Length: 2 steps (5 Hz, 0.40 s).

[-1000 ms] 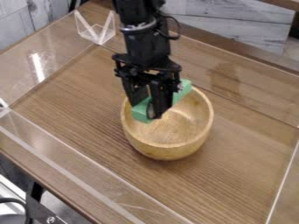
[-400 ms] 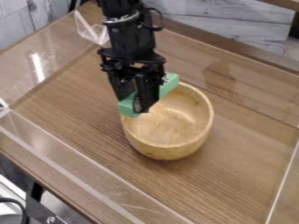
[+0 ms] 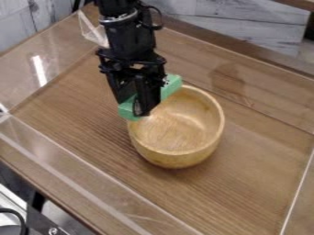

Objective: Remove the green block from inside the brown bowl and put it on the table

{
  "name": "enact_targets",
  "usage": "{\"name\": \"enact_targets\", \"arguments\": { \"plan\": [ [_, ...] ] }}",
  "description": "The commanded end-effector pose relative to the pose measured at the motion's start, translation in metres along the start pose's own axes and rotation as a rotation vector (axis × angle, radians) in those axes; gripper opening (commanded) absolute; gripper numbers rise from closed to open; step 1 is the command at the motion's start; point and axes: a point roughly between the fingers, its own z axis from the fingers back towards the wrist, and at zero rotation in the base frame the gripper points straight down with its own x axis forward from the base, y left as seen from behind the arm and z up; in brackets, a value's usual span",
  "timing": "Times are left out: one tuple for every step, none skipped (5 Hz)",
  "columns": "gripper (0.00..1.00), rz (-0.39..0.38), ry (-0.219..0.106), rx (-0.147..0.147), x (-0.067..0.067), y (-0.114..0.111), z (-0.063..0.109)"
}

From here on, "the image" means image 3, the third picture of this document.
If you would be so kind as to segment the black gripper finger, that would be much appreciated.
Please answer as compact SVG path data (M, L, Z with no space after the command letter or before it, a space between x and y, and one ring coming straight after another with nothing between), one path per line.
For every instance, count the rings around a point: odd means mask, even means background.
M105 75L116 102L121 104L136 94L135 73L131 70L125 70L111 71Z
M137 74L133 77L132 114L136 118L149 115L151 110L160 103L161 80L155 76Z

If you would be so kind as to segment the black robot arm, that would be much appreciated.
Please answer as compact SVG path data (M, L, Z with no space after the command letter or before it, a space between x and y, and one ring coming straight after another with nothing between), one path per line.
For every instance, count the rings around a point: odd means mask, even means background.
M95 0L99 24L104 27L109 47L97 48L99 70L107 76L119 105L131 99L131 113L149 115L160 103L160 88L167 77L167 60L156 54L155 25L151 10L141 0Z

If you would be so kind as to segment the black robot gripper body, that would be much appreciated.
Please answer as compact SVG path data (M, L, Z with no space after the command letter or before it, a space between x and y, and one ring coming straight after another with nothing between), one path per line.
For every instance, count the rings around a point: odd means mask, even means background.
M136 79L163 86L165 59L155 52L155 31L163 25L155 25L149 15L101 16L99 23L108 40L97 50L99 69L111 86L127 86Z

